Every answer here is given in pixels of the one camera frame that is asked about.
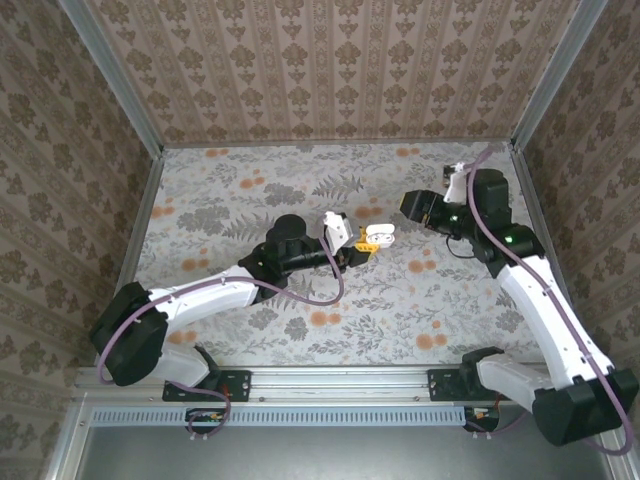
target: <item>floral tablecloth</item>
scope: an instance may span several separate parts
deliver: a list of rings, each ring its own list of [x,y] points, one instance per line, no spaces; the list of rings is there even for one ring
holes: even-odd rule
[[[282,296],[211,316],[170,338],[202,344],[222,365],[457,363],[497,345],[523,361],[541,353],[511,299],[475,260],[454,258],[444,237],[407,221],[406,191],[444,193],[442,167],[471,161],[486,143],[361,144],[180,149],[165,168],[137,272],[146,288],[218,273],[263,241],[274,219],[312,225],[326,210],[360,225],[393,223],[396,243],[345,274],[339,304]],[[510,184],[514,221],[530,224],[506,144],[487,162]],[[451,242],[468,254],[466,242]],[[297,272],[290,288],[328,299],[330,268]]]

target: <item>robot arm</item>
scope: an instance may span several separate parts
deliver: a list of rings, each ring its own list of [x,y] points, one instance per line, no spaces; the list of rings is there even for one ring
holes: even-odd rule
[[[394,241],[393,225],[370,225],[356,234],[344,214],[333,212],[324,215],[323,224],[323,236],[340,272],[366,263],[378,249]],[[167,342],[169,335],[208,315],[264,302],[276,292],[263,285],[285,289],[293,272],[329,263],[320,240],[307,236],[305,221],[296,215],[284,215],[267,232],[265,242],[222,273],[148,291],[138,282],[125,285],[92,329],[90,339],[102,354],[116,330],[133,312],[169,297],[170,300],[143,313],[123,332],[108,354],[106,367],[119,386],[152,376],[189,387],[215,389],[219,370],[213,359],[201,348]],[[185,289],[190,291],[178,293]]]
[[[400,210],[408,219],[433,231],[471,243],[474,257],[487,266],[523,314],[548,367],[548,373],[535,371],[495,347],[470,352],[463,356],[460,368],[467,390],[492,390],[514,400],[533,413],[538,428],[554,445],[619,427],[620,416],[551,302],[550,292],[543,290],[478,227],[467,203],[465,167],[462,164],[447,167],[444,173],[449,181],[447,195],[428,190],[408,192]],[[616,370],[593,344],[560,292],[533,231],[512,223],[508,184],[502,173],[478,170],[473,193],[480,216],[491,233],[541,275],[559,299],[570,325],[588,346],[592,359],[606,374],[616,397],[628,411],[638,393],[637,379],[628,369]]]

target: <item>cable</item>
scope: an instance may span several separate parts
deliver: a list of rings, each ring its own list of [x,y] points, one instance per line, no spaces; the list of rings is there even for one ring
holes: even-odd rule
[[[335,259],[333,258],[333,256],[331,255],[331,251],[329,250],[329,247],[327,246],[327,242],[325,242],[325,240],[321,237],[318,240],[320,240],[320,245],[322,246],[322,249],[324,250],[324,253],[327,255],[327,258],[329,259],[329,263],[331,264],[331,268],[333,269],[333,273],[335,274],[337,280],[338,280],[338,286],[339,286],[339,290],[338,290],[338,294],[335,296],[335,298],[331,299],[331,300],[312,300],[309,298],[304,298],[301,297],[300,295],[296,295],[295,293],[291,293],[285,289],[276,287],[275,285],[271,285],[270,283],[267,282],[263,282],[262,280],[256,280],[255,278],[251,278],[251,277],[219,277],[219,278],[214,278],[211,280],[206,280],[204,282],[200,282],[197,283],[195,285],[191,285],[190,287],[185,287],[182,288],[176,292],[173,292],[169,295],[165,295],[163,297],[158,297],[155,300],[150,301],[149,303],[146,303],[145,305],[143,305],[142,307],[138,308],[135,312],[133,312],[131,315],[129,315],[129,317],[127,317],[127,319],[122,322],[122,325],[120,325],[118,327],[118,329],[115,331],[115,333],[113,334],[113,336],[109,339],[109,341],[107,342],[107,345],[104,347],[104,350],[102,351],[102,354],[100,355],[100,358],[98,359],[98,380],[100,380],[100,383],[102,383],[103,385],[113,385],[113,380],[106,380],[104,378],[104,376],[102,375],[102,372],[104,370],[104,366],[105,366],[105,362],[107,360],[107,357],[109,356],[109,354],[111,353],[111,350],[113,349],[113,346],[116,344],[116,342],[120,339],[120,337],[122,336],[122,334],[124,333],[124,331],[129,328],[131,326],[131,324],[135,321],[140,321],[138,320],[138,317],[140,317],[143,313],[151,310],[152,308],[161,305],[165,302],[173,302],[174,300],[187,295],[189,293],[193,293],[195,291],[198,290],[202,290],[203,288],[207,288],[207,287],[211,287],[213,285],[221,285],[223,283],[226,282],[246,282],[246,283],[253,283],[254,285],[258,286],[258,287],[264,287],[264,288],[268,288],[269,290],[273,290],[276,293],[280,293],[282,295],[285,295],[289,298],[292,298],[293,300],[297,300],[299,302],[303,302],[303,303],[307,303],[309,305],[314,305],[316,307],[327,307],[329,305],[333,305],[334,303],[340,301],[340,299],[342,298],[342,296],[344,295],[344,279],[342,278],[342,274],[340,273],[340,268],[338,267],[338,264],[336,263]]]
[[[211,435],[215,435],[216,433],[218,433],[220,431],[220,429],[222,428],[222,426],[227,423],[227,421],[229,420],[229,417],[231,416],[231,401],[229,400],[229,397],[227,397],[226,395],[223,395],[219,392],[216,392],[215,390],[208,390],[206,388],[194,388],[194,387],[187,387],[186,385],[183,385],[180,382],[169,382],[172,383],[173,385],[175,385],[176,387],[178,387],[180,390],[184,390],[185,392],[189,392],[189,393],[201,393],[204,395],[212,395],[216,398],[219,398],[220,400],[224,401],[225,404],[225,410],[224,410],[224,414],[222,415],[222,420],[220,420],[220,423],[218,425],[216,425],[213,430],[211,430],[210,432],[207,432],[207,436],[211,436]],[[192,436],[198,435],[196,432],[193,431],[193,421],[198,418],[201,417],[203,415],[206,415],[207,412],[206,411],[199,411],[199,412],[194,412],[191,417],[189,417],[189,423],[187,424],[187,430],[189,431],[189,433]]]
[[[451,250],[451,246],[449,245],[449,240],[451,239],[451,235],[447,235],[447,239],[445,240],[445,243],[447,244],[447,248],[449,249],[449,253],[451,255],[453,255],[456,258],[459,258],[461,260],[470,260],[472,258],[476,258],[474,255],[457,255],[455,253],[453,253],[453,250]]]
[[[627,417],[627,414],[625,413],[624,408],[620,403],[620,400],[618,400],[618,397],[616,397],[616,394],[613,392],[613,389],[609,385],[609,382],[607,381],[604,373],[602,372],[602,370],[600,370],[600,367],[591,356],[591,352],[589,352],[587,345],[584,343],[584,341],[576,331],[575,327],[571,323],[571,319],[567,315],[567,312],[565,312],[562,304],[560,303],[560,300],[556,296],[555,292],[551,290],[551,287],[547,284],[547,282],[545,282],[545,280],[538,274],[538,272],[536,272],[533,268],[527,265],[515,253],[513,253],[511,250],[505,247],[491,233],[491,231],[487,228],[487,226],[483,222],[482,217],[480,216],[480,213],[478,212],[478,207],[476,205],[476,201],[473,193],[473,184],[475,182],[478,168],[482,163],[484,163],[491,156],[492,153],[493,153],[493,149],[491,147],[487,147],[482,151],[482,153],[480,153],[476,161],[473,162],[471,166],[471,172],[469,173],[469,179],[467,182],[467,196],[469,198],[469,208],[471,209],[473,218],[476,220],[476,223],[478,224],[478,227],[480,228],[480,230],[482,230],[482,233],[484,233],[484,235],[491,241],[491,243],[493,243],[498,249],[500,249],[500,251],[502,251],[502,253],[504,253],[507,257],[513,260],[517,265],[521,266],[527,273],[529,273],[529,275],[531,275],[540,284],[542,289],[545,292],[547,292],[549,296],[549,300],[551,300],[554,307],[560,314],[562,321],[564,322],[567,329],[571,333],[571,336],[573,337],[573,339],[576,341],[576,344],[578,345],[578,349],[584,355],[584,358],[589,363],[589,366],[591,366],[591,368],[593,369],[594,373],[596,374],[596,377],[598,377],[598,380],[602,384],[602,387],[607,393],[607,396],[609,397],[609,399],[611,400],[611,403],[616,409],[616,412],[620,416],[620,420],[622,421],[622,425],[624,427],[624,432],[625,432],[625,444],[620,450],[611,450],[611,449],[605,448],[602,445],[599,445],[590,439],[585,440],[585,442],[589,446],[593,447],[595,450],[601,453],[604,453],[606,455],[613,455],[613,456],[626,455],[627,453],[629,453],[629,451],[631,451],[631,448],[633,447],[633,438],[634,438],[633,427],[631,425],[631,422],[629,421],[629,417]]]

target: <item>floral wallpaper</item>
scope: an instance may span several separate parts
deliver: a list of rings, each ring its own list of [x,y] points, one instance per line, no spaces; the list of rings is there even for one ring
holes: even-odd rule
[[[577,0],[91,0],[166,145],[507,138]]]
[[[573,303],[640,376],[640,4],[609,2],[525,150]]]
[[[46,467],[149,163],[60,6],[0,2],[0,478]]]

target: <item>yellow object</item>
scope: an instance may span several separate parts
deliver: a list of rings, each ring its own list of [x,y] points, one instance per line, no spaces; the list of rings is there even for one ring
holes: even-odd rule
[[[371,254],[374,254],[378,250],[380,250],[380,245],[367,243],[367,232],[362,227],[360,227],[360,240],[356,242],[355,247],[359,252],[368,252]]]

